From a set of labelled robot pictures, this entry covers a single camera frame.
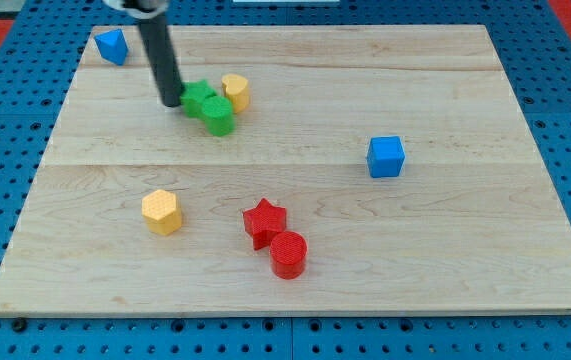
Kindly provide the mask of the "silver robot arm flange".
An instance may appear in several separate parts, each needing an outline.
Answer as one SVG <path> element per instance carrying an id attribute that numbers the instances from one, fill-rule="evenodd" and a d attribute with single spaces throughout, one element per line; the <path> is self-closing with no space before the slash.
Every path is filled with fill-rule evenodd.
<path id="1" fill-rule="evenodd" d="M 138 20 L 153 19 L 169 7 L 169 0 L 103 0 L 103 3 Z"/>

